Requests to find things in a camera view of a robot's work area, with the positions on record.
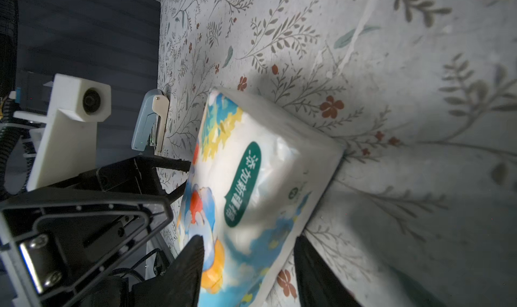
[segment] light blue stapler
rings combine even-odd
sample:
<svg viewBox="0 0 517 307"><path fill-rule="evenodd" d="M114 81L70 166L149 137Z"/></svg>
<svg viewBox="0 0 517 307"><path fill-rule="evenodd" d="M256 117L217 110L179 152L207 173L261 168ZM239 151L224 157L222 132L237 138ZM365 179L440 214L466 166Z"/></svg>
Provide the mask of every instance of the light blue stapler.
<svg viewBox="0 0 517 307"><path fill-rule="evenodd" d="M161 152L168 112L169 99L161 90L153 89L145 94L131 141L133 150L143 151L149 140L156 146L156 151Z"/></svg>

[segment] white plastic part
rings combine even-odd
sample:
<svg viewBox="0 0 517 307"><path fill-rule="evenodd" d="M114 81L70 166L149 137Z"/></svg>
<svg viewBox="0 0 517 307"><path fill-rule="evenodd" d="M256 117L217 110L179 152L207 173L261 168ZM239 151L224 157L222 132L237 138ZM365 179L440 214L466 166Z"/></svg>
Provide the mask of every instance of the white plastic part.
<svg viewBox="0 0 517 307"><path fill-rule="evenodd" d="M160 119L158 120L158 134L156 136L156 152L161 152L163 145L163 136L165 135L165 123L167 122L167 114L169 112L169 99L166 96L155 96L152 100L152 111L154 111Z"/></svg>
<svg viewBox="0 0 517 307"><path fill-rule="evenodd" d="M21 119L24 119L27 121L32 121L32 122L45 123L45 124L47 123L46 115L31 113L29 111L24 111L24 110L17 110L15 112L14 117L21 118Z"/></svg>
<svg viewBox="0 0 517 307"><path fill-rule="evenodd" d="M45 128L29 130L30 139L34 145L34 150L36 151L36 153L38 153L38 151L39 151L39 146L41 144L41 139L43 138L44 131L45 131Z"/></svg>
<svg viewBox="0 0 517 307"><path fill-rule="evenodd" d="M100 108L87 113L83 97L93 89ZM95 168L97 122L111 114L111 87L56 74L47 111L47 126L30 172L27 190L48 186Z"/></svg>

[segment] floral tablecloth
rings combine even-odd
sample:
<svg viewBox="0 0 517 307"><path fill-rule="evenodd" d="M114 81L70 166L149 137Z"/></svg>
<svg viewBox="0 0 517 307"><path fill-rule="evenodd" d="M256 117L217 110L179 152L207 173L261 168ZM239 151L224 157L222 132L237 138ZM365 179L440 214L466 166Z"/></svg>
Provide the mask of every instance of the floral tablecloth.
<svg viewBox="0 0 517 307"><path fill-rule="evenodd" d="M347 148L305 235L362 305L514 305L516 14L516 0L162 0L162 155L191 160L211 86L260 94ZM187 177L159 174L168 191ZM175 224L162 234L177 254ZM299 305L292 257L277 280L266 304Z"/></svg>

